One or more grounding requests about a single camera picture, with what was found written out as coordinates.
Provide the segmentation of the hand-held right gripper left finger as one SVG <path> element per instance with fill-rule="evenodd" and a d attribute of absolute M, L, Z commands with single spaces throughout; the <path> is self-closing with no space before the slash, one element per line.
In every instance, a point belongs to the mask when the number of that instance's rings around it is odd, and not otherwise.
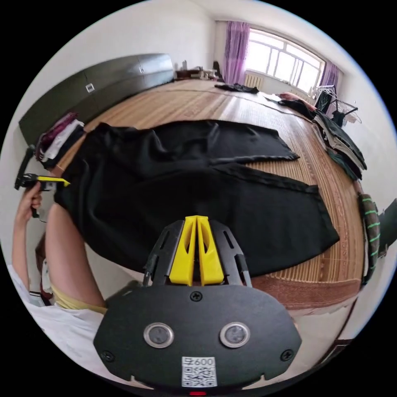
<path fill-rule="evenodd" d="M 170 282 L 172 284 L 187 286 L 193 284 L 196 227 L 196 215 L 185 218 L 170 271 Z"/>

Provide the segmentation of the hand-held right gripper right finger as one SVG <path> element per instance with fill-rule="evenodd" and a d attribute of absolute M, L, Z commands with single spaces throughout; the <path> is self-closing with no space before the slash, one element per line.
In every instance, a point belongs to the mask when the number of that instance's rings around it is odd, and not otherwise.
<path fill-rule="evenodd" d="M 201 285 L 219 285 L 224 273 L 208 217 L 197 217 L 197 238 Z"/>

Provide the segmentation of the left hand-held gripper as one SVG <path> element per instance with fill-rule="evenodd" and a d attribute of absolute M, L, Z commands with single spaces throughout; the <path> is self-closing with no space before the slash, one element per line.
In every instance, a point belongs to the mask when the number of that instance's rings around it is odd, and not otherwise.
<path fill-rule="evenodd" d="M 20 188 L 29 189 L 34 187 L 37 182 L 40 183 L 41 192 L 55 191 L 57 189 L 57 184 L 61 184 L 63 187 L 70 185 L 70 183 L 63 178 L 38 176 L 36 174 L 26 173 L 16 179 L 14 188 L 16 190 Z"/>

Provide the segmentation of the person's left hand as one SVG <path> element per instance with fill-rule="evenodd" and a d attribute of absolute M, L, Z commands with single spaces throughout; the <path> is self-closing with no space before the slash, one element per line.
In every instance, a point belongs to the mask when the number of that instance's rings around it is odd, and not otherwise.
<path fill-rule="evenodd" d="M 20 200 L 15 221 L 18 224 L 26 224 L 33 217 L 33 210 L 37 210 L 42 202 L 41 184 L 36 182 L 34 186 L 26 189 Z"/>

